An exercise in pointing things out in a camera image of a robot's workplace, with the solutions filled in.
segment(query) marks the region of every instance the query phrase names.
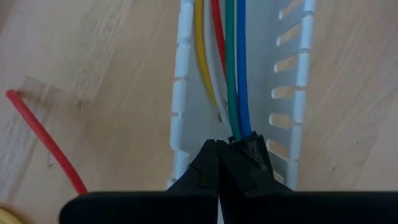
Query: blue wire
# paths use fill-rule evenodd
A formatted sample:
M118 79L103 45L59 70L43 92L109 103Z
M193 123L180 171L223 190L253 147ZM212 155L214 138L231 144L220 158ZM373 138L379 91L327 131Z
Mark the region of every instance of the blue wire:
M246 0L237 2L236 22L236 63L238 71L238 111L240 115L241 135L247 138L251 135L248 81L246 80Z

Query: green wire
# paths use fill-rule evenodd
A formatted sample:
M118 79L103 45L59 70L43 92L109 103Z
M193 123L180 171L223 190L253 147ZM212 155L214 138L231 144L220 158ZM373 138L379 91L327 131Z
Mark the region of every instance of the green wire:
M226 46L226 89L228 94L228 113L232 134L241 140L235 81L235 43L234 43L234 0L225 1L225 46Z

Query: wire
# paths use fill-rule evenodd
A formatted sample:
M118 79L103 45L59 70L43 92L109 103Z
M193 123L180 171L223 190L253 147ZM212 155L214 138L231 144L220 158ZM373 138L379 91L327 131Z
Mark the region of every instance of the wire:
M214 29L216 32L216 40L218 46L218 53L220 55L221 64L225 76L225 40L223 33L223 25L221 23L220 3L218 0L211 0L211 12L213 14Z
M72 186L75 188L79 195L87 194L87 189L81 181L76 170L70 164L67 157L63 154L61 149L57 146L57 143L51 138L50 134L44 129L40 121L35 117L31 110L21 100L18 93L15 90L8 90L6 96L11 100L11 103L15 106L18 112L25 119L27 124L32 128L33 132L37 135L43 145L51 152L54 158L58 161L63 171L68 176Z
M238 108L241 134L251 135L248 102L248 81L246 79L246 0L238 0L236 13L236 63L238 71Z
M226 89L228 95L229 122L235 140L241 139L236 101L234 10L233 0L225 1L225 46L226 46Z
M211 23L211 8L210 8L210 0L205 0L204 3L204 10L203 10L203 27L205 34L205 52L206 52L206 59L207 59L207 66L210 72L210 80L211 84L214 89L214 94L216 98L216 102L218 105L218 110L220 112L221 119L223 123L228 126L229 129L229 121L228 121L228 114L226 112L226 106L223 103L223 99L221 97L221 90L219 88L219 83L217 79L217 72L216 72L216 65L215 65L215 57L212 52L213 50L213 32L212 32L212 23Z
M206 91L210 97L210 101L216 108L218 108L206 63L205 43L203 41L203 0L195 1L195 40L198 66L203 79L203 84L205 85Z

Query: yellow wire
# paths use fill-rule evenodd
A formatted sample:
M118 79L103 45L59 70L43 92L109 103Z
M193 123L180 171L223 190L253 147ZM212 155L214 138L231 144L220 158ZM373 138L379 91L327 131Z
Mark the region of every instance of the yellow wire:
M21 224L21 222L15 217L11 215L9 212L0 208L0 223L4 224Z
M218 109L213 87L211 85L209 69L207 68L205 42L203 40L203 0L195 1L195 47L203 83L205 84L210 101L214 104L215 108Z

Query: wood grain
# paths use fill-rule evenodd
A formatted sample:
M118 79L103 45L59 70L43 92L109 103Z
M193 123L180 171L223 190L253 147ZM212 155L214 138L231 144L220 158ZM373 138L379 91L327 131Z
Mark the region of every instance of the wood grain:
M349 190L361 175L398 91L397 7L317 1L300 189Z
M116 1L107 2L20 0L0 36L7 60L0 62L0 90L24 91L90 191L164 189L174 159L169 134L179 2L118 1L118 10ZM118 25L89 30L91 22L110 23L112 13ZM75 26L82 21L85 28ZM38 36L11 38L23 32ZM96 61L107 52L107 63ZM67 58L77 60L76 67L63 64ZM76 72L81 68L92 71ZM0 202L35 223L55 223L76 193L10 102L0 96L0 104Z
M397 190L396 0L318 0L298 187ZM1 0L0 92L23 90L89 190L164 189L179 1ZM0 203L75 192L0 95Z

